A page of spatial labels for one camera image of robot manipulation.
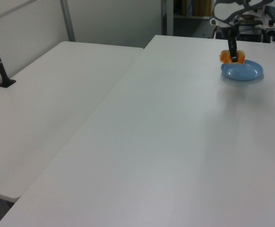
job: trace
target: table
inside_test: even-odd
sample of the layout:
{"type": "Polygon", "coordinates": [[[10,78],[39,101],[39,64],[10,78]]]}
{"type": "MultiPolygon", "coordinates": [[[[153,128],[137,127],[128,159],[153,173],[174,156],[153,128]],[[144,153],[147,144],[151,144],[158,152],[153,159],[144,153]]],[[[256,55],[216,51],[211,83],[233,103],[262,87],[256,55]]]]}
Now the table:
{"type": "Polygon", "coordinates": [[[62,42],[0,88],[0,198],[25,192],[141,52],[62,42]]]}
{"type": "Polygon", "coordinates": [[[225,40],[155,36],[0,227],[275,227],[275,49],[238,44],[262,80],[221,75],[225,40]]]}

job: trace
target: blue plate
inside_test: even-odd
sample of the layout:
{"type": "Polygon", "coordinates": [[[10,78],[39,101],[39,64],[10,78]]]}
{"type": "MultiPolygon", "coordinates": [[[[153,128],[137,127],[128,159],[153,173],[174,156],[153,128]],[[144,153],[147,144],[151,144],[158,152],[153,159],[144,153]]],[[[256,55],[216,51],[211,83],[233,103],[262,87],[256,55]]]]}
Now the blue plate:
{"type": "Polygon", "coordinates": [[[261,65],[249,60],[243,64],[222,64],[221,69],[226,77],[240,81],[259,79],[264,74],[261,65]]]}

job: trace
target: wall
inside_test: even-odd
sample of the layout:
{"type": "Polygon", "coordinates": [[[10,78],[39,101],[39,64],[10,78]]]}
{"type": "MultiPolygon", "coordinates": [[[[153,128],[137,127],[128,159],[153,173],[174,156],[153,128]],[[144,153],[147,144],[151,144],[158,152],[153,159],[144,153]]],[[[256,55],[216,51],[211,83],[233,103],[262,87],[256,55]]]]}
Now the wall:
{"type": "Polygon", "coordinates": [[[37,0],[0,18],[0,56],[9,77],[68,41],[60,0],[37,0]]]}
{"type": "Polygon", "coordinates": [[[77,42],[145,48],[162,32],[161,0],[68,0],[77,42]]]}

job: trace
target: white table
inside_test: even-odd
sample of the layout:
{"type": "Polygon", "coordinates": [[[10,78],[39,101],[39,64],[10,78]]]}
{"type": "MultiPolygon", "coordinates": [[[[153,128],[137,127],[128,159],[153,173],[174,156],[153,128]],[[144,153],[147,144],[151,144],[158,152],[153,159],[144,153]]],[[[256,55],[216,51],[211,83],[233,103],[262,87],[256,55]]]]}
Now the white table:
{"type": "Polygon", "coordinates": [[[0,88],[0,198],[25,192],[141,52],[63,42],[0,88]]]}
{"type": "Polygon", "coordinates": [[[275,227],[275,49],[156,36],[0,227],[275,227]]]}

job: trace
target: orange object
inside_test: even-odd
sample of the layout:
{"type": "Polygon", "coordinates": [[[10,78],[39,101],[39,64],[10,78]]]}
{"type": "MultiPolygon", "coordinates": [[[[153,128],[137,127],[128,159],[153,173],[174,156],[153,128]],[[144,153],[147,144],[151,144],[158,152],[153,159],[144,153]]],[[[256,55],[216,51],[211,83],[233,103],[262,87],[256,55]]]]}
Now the orange object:
{"type": "MultiPolygon", "coordinates": [[[[221,54],[219,55],[219,60],[224,64],[233,63],[229,50],[222,51],[221,54]]],[[[245,52],[237,51],[237,62],[234,62],[234,64],[243,64],[244,62],[245,62],[245,52]]]]}

